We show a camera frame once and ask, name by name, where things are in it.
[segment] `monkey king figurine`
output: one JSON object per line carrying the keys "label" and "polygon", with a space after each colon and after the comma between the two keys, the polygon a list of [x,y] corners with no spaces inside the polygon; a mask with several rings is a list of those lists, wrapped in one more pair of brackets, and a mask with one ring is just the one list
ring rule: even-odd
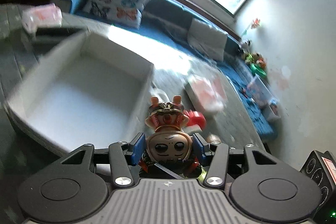
{"label": "monkey king figurine", "polygon": [[157,162],[176,174],[197,178],[202,168],[192,153],[192,137],[182,131],[189,117],[184,114],[181,96],[176,95],[173,102],[165,103],[152,97],[151,103],[145,123],[154,129],[154,134],[146,138],[142,169],[148,171],[149,166]]}

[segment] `red label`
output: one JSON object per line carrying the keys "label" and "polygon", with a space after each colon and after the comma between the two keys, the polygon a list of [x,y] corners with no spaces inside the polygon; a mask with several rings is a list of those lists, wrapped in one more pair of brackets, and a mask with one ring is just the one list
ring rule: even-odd
{"label": "red label", "polygon": [[336,168],[335,168],[334,163],[329,159],[326,159],[326,158],[323,158],[323,157],[321,157],[321,158],[323,159],[326,167],[329,170],[329,173],[330,173],[331,177],[334,180],[334,183],[336,184]]}

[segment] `white wall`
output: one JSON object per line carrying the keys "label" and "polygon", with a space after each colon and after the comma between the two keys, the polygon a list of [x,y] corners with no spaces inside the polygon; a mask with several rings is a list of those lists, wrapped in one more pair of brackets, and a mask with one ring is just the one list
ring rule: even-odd
{"label": "white wall", "polygon": [[280,98],[279,137],[272,153],[301,168],[309,153],[336,155],[336,0],[250,0],[237,17],[253,50],[267,59],[268,78]]}

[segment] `blue bracket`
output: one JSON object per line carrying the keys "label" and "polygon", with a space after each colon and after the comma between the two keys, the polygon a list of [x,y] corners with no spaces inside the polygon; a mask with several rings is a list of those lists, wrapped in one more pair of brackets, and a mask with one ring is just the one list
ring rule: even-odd
{"label": "blue bracket", "polygon": [[146,149],[146,137],[144,133],[138,133],[134,139],[128,144],[127,152],[125,158],[128,165],[136,166],[143,152]]}
{"label": "blue bracket", "polygon": [[202,166],[209,166],[212,160],[209,143],[199,133],[193,134],[193,151]]}

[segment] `white pillow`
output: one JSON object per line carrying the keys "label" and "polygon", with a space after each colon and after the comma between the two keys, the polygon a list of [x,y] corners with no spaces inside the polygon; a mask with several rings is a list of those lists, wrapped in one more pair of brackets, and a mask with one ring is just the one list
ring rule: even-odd
{"label": "white pillow", "polygon": [[188,31],[188,43],[200,53],[213,60],[223,62],[226,41],[226,32],[193,18]]}

